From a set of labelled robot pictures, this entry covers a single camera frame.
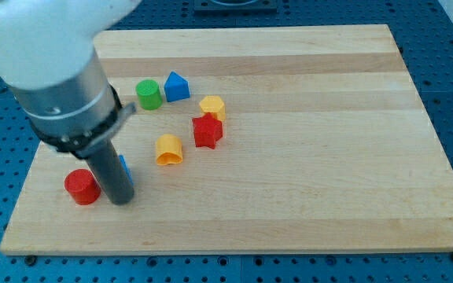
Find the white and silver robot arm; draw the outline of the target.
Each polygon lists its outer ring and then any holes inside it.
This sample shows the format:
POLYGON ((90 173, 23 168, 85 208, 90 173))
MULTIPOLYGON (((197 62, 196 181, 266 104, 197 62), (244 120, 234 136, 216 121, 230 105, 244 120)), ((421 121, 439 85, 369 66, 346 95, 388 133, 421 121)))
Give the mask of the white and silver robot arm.
POLYGON ((39 138, 85 159, 110 144, 135 107, 122 107, 94 37, 138 0, 0 1, 0 76, 39 138))

